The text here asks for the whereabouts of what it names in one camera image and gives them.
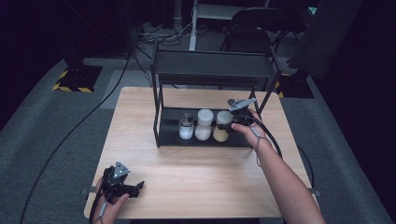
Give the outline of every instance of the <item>gray carpet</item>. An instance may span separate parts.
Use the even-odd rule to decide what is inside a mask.
[[[219,50],[221,41],[222,34],[209,31],[198,36],[197,49]],[[188,49],[189,39],[184,37],[181,42],[162,48]],[[285,61],[297,44],[292,35],[287,36],[279,49],[282,66],[291,74],[293,70]],[[150,46],[145,45],[144,50],[150,54]],[[149,59],[140,51],[137,58],[149,72]],[[85,64],[101,65],[104,69],[95,92],[82,93],[52,90],[66,68],[64,61],[60,61],[26,97],[0,132],[0,223],[20,220],[43,164],[75,125],[114,88],[125,62],[86,59]],[[328,223],[392,223],[318,89],[310,78],[308,83],[315,99],[283,98],[281,103],[297,144],[313,165],[323,216]],[[120,88],[148,85],[136,61],[131,59],[113,94],[68,136],[50,160],[28,204],[24,223],[88,222],[83,216],[85,194],[81,191],[91,185]],[[282,223],[282,219],[262,218],[261,222]]]

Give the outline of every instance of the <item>glass jar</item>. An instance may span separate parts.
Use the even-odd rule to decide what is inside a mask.
[[[213,120],[213,112],[210,109],[201,109],[198,111],[198,124],[195,129],[195,136],[200,141],[206,141],[211,134],[211,125]]]
[[[232,120],[233,120],[233,115],[229,111],[222,110],[218,113],[218,116],[216,119],[216,128],[215,128],[215,131],[213,132],[213,137],[216,139],[216,141],[218,141],[218,142],[227,141],[227,139],[229,137],[227,131],[220,130],[218,128],[218,124],[219,125],[227,125],[227,124],[230,124]]]
[[[194,118],[189,113],[183,113],[178,120],[178,135],[185,140],[192,138],[194,132]]]

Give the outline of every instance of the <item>chair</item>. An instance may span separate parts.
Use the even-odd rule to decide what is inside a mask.
[[[280,40],[290,25],[290,12],[282,8],[249,7],[233,15],[221,50],[236,52],[253,52],[271,54],[270,46],[275,51]],[[267,32],[278,33],[271,41]]]

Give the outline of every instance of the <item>hand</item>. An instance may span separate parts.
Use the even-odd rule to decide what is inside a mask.
[[[256,113],[256,111],[249,109],[251,114],[254,116],[255,119],[261,121],[259,115]],[[251,129],[256,130],[256,132],[261,136],[261,137],[266,137],[265,136],[265,132],[262,130],[262,128],[256,123],[252,123],[250,126],[245,126],[242,124],[238,124],[238,123],[233,123],[231,125],[231,127],[242,133],[247,141],[254,147],[254,149],[256,150],[257,148],[255,148],[257,146],[258,143],[258,137],[256,136],[256,134],[254,134],[254,132]]]
[[[102,178],[99,179],[98,183],[96,184],[96,192],[99,190],[100,185],[102,183]],[[121,208],[125,205],[126,201],[129,198],[129,194],[123,194],[119,198],[114,198],[112,203],[109,203],[105,196],[102,195],[100,198],[96,210],[95,210],[95,215],[93,215],[93,223],[98,223],[98,224],[110,224],[110,223],[115,223],[117,216],[119,214],[119,211]],[[102,215],[102,220],[99,218],[99,213],[100,210],[102,209],[103,204],[106,204],[106,209],[105,212]]]

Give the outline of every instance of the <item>white lid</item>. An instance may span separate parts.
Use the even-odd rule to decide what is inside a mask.
[[[198,111],[198,123],[204,126],[210,125],[213,120],[213,112],[210,109]]]
[[[217,124],[229,124],[233,120],[233,115],[227,111],[222,110],[218,113]]]

